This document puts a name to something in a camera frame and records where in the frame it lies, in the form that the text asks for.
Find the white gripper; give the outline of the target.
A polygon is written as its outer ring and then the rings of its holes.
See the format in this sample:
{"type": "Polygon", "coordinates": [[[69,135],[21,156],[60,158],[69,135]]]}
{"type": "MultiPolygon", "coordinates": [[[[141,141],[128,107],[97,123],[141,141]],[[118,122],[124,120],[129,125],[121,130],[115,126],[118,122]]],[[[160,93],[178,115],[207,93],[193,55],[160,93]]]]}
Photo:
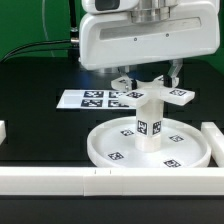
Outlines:
{"type": "Polygon", "coordinates": [[[119,67],[119,91],[136,88],[130,65],[166,60],[165,85],[177,86],[183,58],[212,54],[220,45],[220,0],[82,0],[82,7],[81,64],[119,67]]]}

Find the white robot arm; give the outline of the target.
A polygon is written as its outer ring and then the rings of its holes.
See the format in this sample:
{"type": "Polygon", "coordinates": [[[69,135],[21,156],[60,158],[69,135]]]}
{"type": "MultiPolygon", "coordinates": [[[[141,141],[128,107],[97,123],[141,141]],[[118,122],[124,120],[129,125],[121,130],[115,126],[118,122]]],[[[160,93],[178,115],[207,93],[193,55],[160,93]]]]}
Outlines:
{"type": "Polygon", "coordinates": [[[82,0],[80,61],[97,70],[171,61],[174,85],[182,60],[216,52],[220,0],[82,0]]]}

